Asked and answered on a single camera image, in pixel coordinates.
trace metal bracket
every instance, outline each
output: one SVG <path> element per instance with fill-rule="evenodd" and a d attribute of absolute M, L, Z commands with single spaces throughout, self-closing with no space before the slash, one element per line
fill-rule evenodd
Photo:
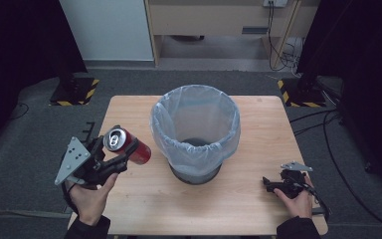
<path fill-rule="evenodd" d="M 83 143 L 89 143 L 90 137 L 92 136 L 93 128 L 95 127 L 95 122 L 86 122 L 86 124 L 90 124 L 90 129 L 83 130 L 83 132 L 87 133 L 87 137 L 85 140 L 82 140 Z"/>
<path fill-rule="evenodd" d="M 78 138 L 73 136 L 68 145 L 67 152 L 64 155 L 64 160 L 61 163 L 57 178 L 55 179 L 55 185 L 60 185 L 65 180 L 82 184 L 82 180 L 73 177 L 72 174 L 90 157 L 91 154 L 89 151 L 83 146 Z"/>
<path fill-rule="evenodd" d="M 281 168 L 291 170 L 291 171 L 313 171 L 312 167 L 302 165 L 296 161 L 293 161 L 287 164 L 282 164 Z"/>

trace wall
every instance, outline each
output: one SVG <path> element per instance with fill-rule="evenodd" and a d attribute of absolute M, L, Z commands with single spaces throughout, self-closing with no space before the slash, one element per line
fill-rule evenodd
<path fill-rule="evenodd" d="M 143 0 L 61 0 L 84 60 L 153 61 Z"/>

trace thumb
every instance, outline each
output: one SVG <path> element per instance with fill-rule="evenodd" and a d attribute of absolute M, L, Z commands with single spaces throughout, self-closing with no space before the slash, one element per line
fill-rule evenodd
<path fill-rule="evenodd" d="M 109 192 L 113 189 L 114 184 L 116 183 L 117 176 L 117 173 L 113 173 L 110 177 L 108 177 L 106 183 L 101 187 L 101 190 L 109 194 Z"/>

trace hand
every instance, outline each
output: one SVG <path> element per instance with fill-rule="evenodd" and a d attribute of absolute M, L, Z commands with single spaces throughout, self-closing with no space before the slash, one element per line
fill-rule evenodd
<path fill-rule="evenodd" d="M 306 176 L 305 182 L 312 187 L 311 180 Z M 280 189 L 275 188 L 275 194 L 285 204 L 287 211 L 291 217 L 299 216 L 300 218 L 312 217 L 312 198 L 311 195 L 303 190 L 296 198 L 288 198 Z"/>
<path fill-rule="evenodd" d="M 79 209 L 79 219 L 81 222 L 96 226 L 106 207 L 106 200 L 112 190 L 118 174 L 112 174 L 106 183 L 97 189 L 96 186 L 74 185 L 70 191 L 70 196 Z"/>

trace aluminum can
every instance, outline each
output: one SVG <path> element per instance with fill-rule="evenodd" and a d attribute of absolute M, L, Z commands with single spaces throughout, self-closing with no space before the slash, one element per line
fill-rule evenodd
<path fill-rule="evenodd" d="M 125 149 L 134 139 L 136 139 L 136 137 L 125 128 L 120 127 L 120 125 L 115 125 L 104 135 L 103 145 L 107 150 L 121 154 L 125 152 Z M 138 148 L 131 154 L 129 160 L 136 164 L 144 164 L 150 159 L 151 150 L 145 143 L 139 139 L 137 140 Z"/>

